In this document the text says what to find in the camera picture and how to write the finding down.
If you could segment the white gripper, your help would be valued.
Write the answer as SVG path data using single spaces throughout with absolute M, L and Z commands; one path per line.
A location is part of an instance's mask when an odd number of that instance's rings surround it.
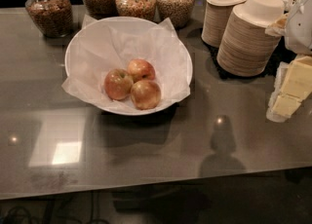
M 312 94 L 312 0 L 300 0 L 287 16 L 282 16 L 266 27 L 273 37 L 285 35 L 288 50 L 297 55 L 290 63 L 281 62 L 274 82 L 266 118 L 283 123 Z

